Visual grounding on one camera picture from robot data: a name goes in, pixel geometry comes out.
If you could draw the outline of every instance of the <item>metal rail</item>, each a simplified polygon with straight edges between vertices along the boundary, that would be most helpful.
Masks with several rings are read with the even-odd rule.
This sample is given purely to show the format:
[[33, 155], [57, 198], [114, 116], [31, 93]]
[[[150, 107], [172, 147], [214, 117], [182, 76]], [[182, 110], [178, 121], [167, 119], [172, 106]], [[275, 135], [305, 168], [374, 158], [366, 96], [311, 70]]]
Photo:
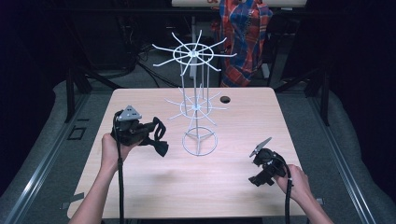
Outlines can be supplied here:
[[77, 114], [81, 111], [82, 107], [87, 103], [89, 95], [82, 94], [78, 99], [76, 105], [76, 115], [71, 118], [70, 122], [65, 123], [55, 139], [50, 151], [44, 156], [43, 160], [38, 164], [34, 174], [32, 175], [29, 183], [26, 185], [21, 197], [17, 200], [11, 212], [8, 214], [6, 224], [22, 223], [30, 205], [35, 199], [35, 196], [40, 191], [46, 177], [50, 173], [50, 169], [55, 163], [60, 153], [60, 146], [67, 134], [73, 129], [74, 122], [77, 119]]
[[308, 102], [314, 110], [314, 114], [319, 126], [322, 128], [323, 132], [326, 134], [327, 139], [329, 140], [329, 144], [332, 149], [332, 158], [334, 159], [335, 165], [337, 166], [337, 169], [340, 172], [344, 184], [346, 185], [346, 190], [348, 191], [349, 196], [353, 204], [355, 205], [356, 211], [361, 218], [361, 223], [375, 224], [375, 218], [373, 217], [370, 208], [364, 199], [358, 183], [355, 181], [355, 178], [353, 177], [353, 174], [351, 173], [349, 166], [347, 165], [347, 161], [343, 155], [343, 152], [341, 151], [341, 148], [338, 146], [334, 135], [332, 134], [332, 130], [329, 126], [326, 126], [323, 123], [323, 120], [320, 117], [320, 114], [318, 112], [318, 101], [316, 101], [312, 97], [309, 97]]

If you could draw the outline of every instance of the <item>forearm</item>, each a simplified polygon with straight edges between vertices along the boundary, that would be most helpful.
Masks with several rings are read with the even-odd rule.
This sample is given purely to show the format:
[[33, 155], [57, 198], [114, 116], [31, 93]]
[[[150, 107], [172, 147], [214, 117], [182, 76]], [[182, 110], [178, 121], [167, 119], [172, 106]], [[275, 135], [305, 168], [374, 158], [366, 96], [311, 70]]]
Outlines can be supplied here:
[[106, 197], [114, 173], [100, 171], [87, 197], [82, 201], [69, 223], [100, 223]]
[[332, 223], [332, 220], [327, 216], [321, 205], [313, 197], [297, 202], [304, 210], [306, 216], [313, 224], [327, 224]]

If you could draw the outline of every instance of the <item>left hand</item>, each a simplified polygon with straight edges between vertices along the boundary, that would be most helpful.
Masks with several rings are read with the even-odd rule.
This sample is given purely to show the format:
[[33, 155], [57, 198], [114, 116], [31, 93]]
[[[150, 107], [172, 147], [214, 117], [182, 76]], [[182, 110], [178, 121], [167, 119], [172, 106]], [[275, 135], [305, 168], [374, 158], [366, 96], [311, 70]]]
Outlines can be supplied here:
[[[122, 160], [128, 157], [129, 152], [133, 147], [138, 146], [141, 141], [132, 144], [130, 146], [120, 145], [120, 152], [122, 156]], [[111, 172], [112, 174], [116, 173], [118, 170], [118, 159], [119, 152], [117, 150], [117, 142], [111, 136], [110, 133], [105, 133], [102, 137], [102, 160], [101, 160], [101, 171]]]

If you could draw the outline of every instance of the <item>wooden table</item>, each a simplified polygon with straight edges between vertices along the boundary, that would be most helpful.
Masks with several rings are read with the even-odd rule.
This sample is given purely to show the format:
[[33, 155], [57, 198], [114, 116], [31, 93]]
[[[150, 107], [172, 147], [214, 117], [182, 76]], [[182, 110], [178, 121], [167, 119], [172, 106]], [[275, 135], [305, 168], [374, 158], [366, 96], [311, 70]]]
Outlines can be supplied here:
[[[193, 96], [193, 89], [186, 89]], [[132, 105], [142, 123], [158, 117], [166, 126], [163, 137], [169, 150], [163, 158], [151, 146], [134, 148], [124, 163], [126, 218], [264, 217], [284, 216], [285, 194], [274, 184], [256, 187], [248, 180], [262, 168], [252, 163], [252, 150], [272, 137], [266, 147], [280, 154], [287, 163], [300, 165], [274, 91], [269, 88], [214, 88], [209, 96], [211, 120], [200, 119], [216, 133], [216, 149], [206, 156], [193, 156], [182, 146], [190, 119], [174, 115], [181, 103], [179, 89], [121, 89], [114, 91], [91, 154], [79, 180], [76, 194], [88, 193], [100, 166], [101, 138], [112, 128], [114, 114]], [[221, 96], [231, 102], [224, 104]], [[103, 217], [119, 217], [118, 175], [107, 196]], [[70, 205], [68, 216], [76, 212], [81, 200]], [[304, 212], [293, 200], [292, 216]]]

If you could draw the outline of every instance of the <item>cable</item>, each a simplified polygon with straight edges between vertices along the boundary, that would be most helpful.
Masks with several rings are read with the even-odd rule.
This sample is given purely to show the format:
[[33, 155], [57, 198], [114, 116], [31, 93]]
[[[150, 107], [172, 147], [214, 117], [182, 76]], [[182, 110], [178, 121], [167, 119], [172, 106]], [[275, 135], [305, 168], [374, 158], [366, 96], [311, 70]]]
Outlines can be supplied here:
[[157, 87], [160, 88], [160, 85], [158, 84], [157, 80], [155, 79], [158, 78], [159, 80], [163, 81], [165, 84], [167, 84], [169, 87], [179, 87], [181, 88], [180, 85], [176, 84], [175, 82], [167, 79], [166, 77], [163, 77], [159, 74], [157, 74], [156, 72], [152, 71], [151, 69], [149, 69], [147, 66], [145, 66], [144, 64], [142, 64], [141, 62], [137, 61], [136, 62], [137, 65], [139, 65], [140, 67], [142, 67], [154, 80], [154, 82], [156, 83]]
[[290, 224], [290, 195], [291, 195], [291, 187], [292, 187], [292, 179], [289, 166], [280, 158], [272, 157], [271, 159], [278, 160], [282, 162], [283, 166], [286, 168], [286, 172], [288, 175], [288, 185], [286, 187], [286, 198], [285, 198], [285, 223]]
[[116, 136], [117, 143], [117, 151], [119, 153], [118, 159], [118, 169], [119, 169], [119, 189], [120, 189], [120, 224], [124, 224], [124, 189], [123, 189], [123, 172], [122, 172], [122, 156], [121, 156], [121, 147], [119, 140], [119, 128], [116, 125], [118, 116], [114, 116], [113, 119], [113, 129]]

